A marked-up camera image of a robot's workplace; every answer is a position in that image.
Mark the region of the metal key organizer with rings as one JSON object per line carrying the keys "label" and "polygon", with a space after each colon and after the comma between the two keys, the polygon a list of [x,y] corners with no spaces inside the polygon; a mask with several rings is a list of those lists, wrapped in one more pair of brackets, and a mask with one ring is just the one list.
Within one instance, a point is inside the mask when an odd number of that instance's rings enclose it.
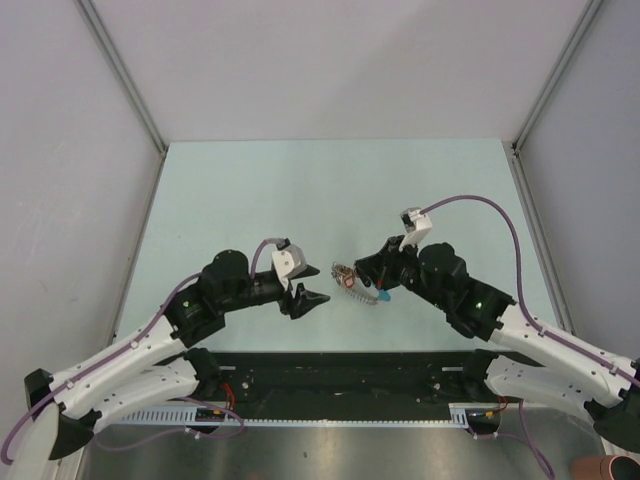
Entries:
{"label": "metal key organizer with rings", "polygon": [[[351,298],[370,306],[391,301],[391,295],[385,290],[369,290],[357,277],[353,267],[334,262],[331,266],[331,276],[336,284]],[[347,276],[353,276],[355,284],[351,289],[344,286],[343,280]]]}

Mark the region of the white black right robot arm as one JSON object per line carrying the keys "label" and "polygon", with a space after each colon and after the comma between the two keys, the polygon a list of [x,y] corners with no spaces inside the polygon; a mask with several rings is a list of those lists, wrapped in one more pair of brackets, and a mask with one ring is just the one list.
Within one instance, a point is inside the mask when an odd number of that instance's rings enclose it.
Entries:
{"label": "white black right robot arm", "polygon": [[400,236],[354,263],[367,286],[404,287],[441,310],[466,338],[480,338],[536,362],[532,372],[492,356],[463,373],[473,401],[491,394],[530,399],[591,423],[610,443],[639,450],[639,364],[578,339],[526,312],[509,294],[469,275],[447,243],[406,246]]}

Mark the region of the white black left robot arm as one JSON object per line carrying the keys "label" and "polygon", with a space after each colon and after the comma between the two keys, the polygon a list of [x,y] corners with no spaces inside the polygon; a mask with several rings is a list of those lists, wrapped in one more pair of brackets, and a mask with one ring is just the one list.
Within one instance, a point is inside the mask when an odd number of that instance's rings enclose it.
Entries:
{"label": "white black left robot arm", "polygon": [[37,369],[24,379],[31,417],[49,404],[57,431],[45,455],[62,459],[85,447],[111,422],[169,400],[214,397],[222,374],[200,342],[222,330],[228,313],[274,303],[297,320],[327,302],[305,288],[319,274],[302,250],[284,243],[268,270],[258,272],[238,250],[224,250],[187,277],[157,313],[130,335],[67,370]]}

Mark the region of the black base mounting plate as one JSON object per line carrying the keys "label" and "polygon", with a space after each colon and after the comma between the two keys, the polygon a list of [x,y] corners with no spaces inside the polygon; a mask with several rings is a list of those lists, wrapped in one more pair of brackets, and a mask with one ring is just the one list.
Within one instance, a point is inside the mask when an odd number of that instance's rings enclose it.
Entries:
{"label": "black base mounting plate", "polygon": [[271,393],[339,396],[347,393],[408,394],[427,401],[493,401],[479,380],[464,378],[469,351],[377,353],[215,353],[222,381],[237,402]]}

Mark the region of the pink cylindrical object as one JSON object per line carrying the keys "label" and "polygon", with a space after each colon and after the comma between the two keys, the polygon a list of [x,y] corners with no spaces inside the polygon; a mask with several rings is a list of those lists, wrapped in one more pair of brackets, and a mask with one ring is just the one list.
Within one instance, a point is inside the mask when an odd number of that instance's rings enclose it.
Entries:
{"label": "pink cylindrical object", "polygon": [[621,455],[580,457],[570,473],[575,480],[639,480],[639,462]]}

